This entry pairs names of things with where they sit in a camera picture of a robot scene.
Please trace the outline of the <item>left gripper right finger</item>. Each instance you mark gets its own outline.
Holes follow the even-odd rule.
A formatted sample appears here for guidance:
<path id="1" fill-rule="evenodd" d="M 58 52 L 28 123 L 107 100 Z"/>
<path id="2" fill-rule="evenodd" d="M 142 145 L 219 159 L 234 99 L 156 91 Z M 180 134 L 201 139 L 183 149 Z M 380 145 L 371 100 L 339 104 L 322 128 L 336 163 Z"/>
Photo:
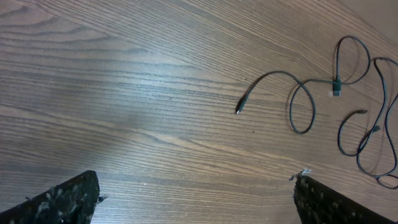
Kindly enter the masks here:
<path id="1" fill-rule="evenodd" d="M 290 178 L 302 224 L 396 224 L 311 178 L 309 172 L 304 169 Z"/>

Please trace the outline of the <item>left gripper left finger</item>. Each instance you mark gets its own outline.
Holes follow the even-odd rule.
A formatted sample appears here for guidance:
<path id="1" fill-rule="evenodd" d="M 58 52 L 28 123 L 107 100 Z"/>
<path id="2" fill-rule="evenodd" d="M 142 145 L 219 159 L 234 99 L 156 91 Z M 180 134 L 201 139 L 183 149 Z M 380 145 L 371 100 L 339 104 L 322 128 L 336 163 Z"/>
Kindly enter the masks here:
<path id="1" fill-rule="evenodd" d="M 96 172 L 87 170 L 24 203 L 1 212 L 3 224 L 90 224 L 100 186 Z"/>

